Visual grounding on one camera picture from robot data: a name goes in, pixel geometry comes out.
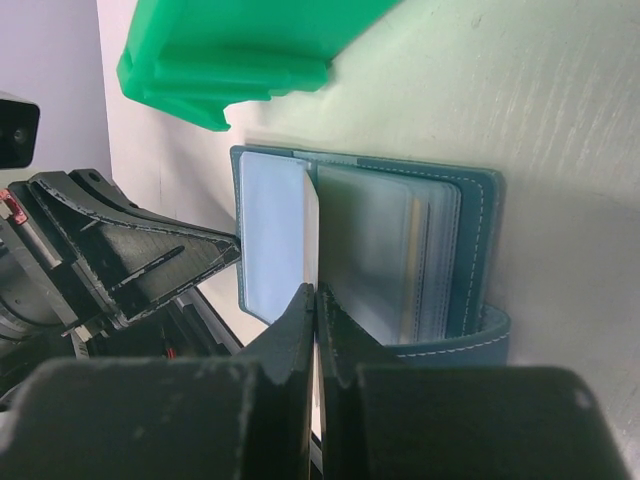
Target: white table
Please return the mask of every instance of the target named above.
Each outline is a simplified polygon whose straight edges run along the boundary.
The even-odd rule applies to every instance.
[[[99,0],[113,175],[140,205],[234,229],[229,147],[251,142],[501,170],[488,301],[511,360],[580,373],[640,475],[640,4],[407,0],[314,94],[227,109],[212,133],[124,98],[134,0]],[[235,269],[203,291],[250,341]]]

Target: leather wallet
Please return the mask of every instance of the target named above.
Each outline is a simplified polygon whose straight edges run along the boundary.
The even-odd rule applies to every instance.
[[[510,320],[484,305],[498,172],[257,146],[231,159],[242,310],[272,323],[320,281],[408,363],[506,362]]]

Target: white surface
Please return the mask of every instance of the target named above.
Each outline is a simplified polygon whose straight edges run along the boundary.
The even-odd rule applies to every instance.
[[[512,361],[576,370],[640,474],[640,4],[407,0],[336,62],[331,86],[227,109],[211,133],[125,99],[134,0],[99,0],[114,176],[134,201],[233,229],[228,148],[253,142],[501,170],[488,299]],[[235,271],[207,282],[237,313]]]
[[[111,176],[96,2],[0,0],[0,91],[36,103],[32,166]]]

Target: teal wallet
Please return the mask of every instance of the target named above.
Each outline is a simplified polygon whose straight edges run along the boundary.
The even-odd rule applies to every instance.
[[[231,159],[243,311],[271,324],[323,282],[408,363],[506,362],[510,320],[484,304],[498,172],[253,146]]]

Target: green 3d printed part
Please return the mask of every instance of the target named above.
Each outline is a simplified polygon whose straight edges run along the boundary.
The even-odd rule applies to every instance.
[[[118,64],[129,98],[211,130],[232,103],[315,91],[399,0],[139,0]]]

